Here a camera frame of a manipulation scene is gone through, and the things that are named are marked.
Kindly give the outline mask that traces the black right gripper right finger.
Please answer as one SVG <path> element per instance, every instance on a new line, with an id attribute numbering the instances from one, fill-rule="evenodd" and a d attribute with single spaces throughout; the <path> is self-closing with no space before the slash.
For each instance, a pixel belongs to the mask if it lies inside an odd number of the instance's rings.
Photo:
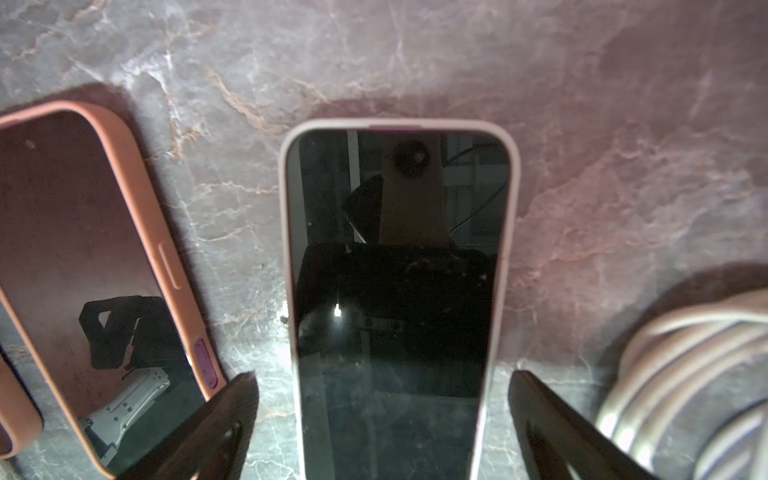
<path id="1" fill-rule="evenodd" d="M 531 479 L 652 479 L 536 375 L 511 375 L 508 404 Z"/>

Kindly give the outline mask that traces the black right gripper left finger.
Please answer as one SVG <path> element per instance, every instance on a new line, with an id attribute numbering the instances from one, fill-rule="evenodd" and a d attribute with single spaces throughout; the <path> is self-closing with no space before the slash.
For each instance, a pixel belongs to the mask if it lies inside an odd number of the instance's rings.
<path id="1" fill-rule="evenodd" d="M 241 373 L 120 479 L 238 479 L 257 417 L 253 372 Z"/>

